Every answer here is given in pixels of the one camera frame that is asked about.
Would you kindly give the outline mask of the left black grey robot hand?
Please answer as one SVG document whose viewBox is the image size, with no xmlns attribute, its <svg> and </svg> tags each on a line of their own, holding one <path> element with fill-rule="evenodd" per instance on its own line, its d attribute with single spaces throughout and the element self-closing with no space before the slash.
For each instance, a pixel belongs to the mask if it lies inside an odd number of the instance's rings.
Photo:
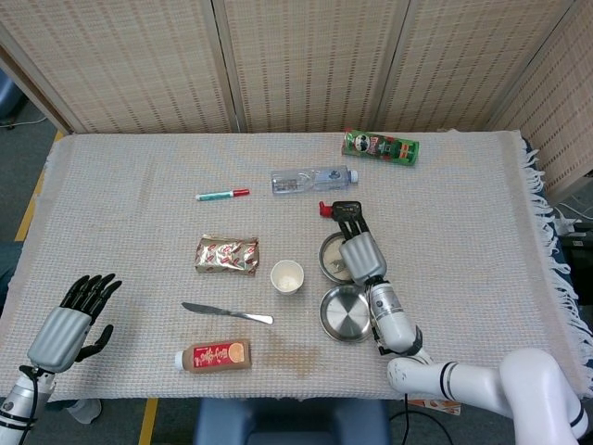
<svg viewBox="0 0 593 445">
<path fill-rule="evenodd" d="M 87 345 L 85 341 L 120 286 L 121 281 L 113 273 L 79 278 L 50 311 L 32 342 L 27 352 L 32 365 L 47 373 L 60 374 L 74 363 L 101 352 L 111 339 L 113 325 L 106 325 L 95 343 Z"/>
</svg>

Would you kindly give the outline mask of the right black grey robot hand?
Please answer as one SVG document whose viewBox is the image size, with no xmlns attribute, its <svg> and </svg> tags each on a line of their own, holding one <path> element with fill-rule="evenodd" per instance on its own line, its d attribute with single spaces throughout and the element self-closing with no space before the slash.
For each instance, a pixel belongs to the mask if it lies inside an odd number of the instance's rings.
<svg viewBox="0 0 593 445">
<path fill-rule="evenodd" d="M 358 201 L 335 201 L 332 219 L 338 223 L 345 241 L 340 255 L 352 280 L 367 285 L 382 280 L 386 275 L 386 261 L 366 223 Z"/>
</svg>

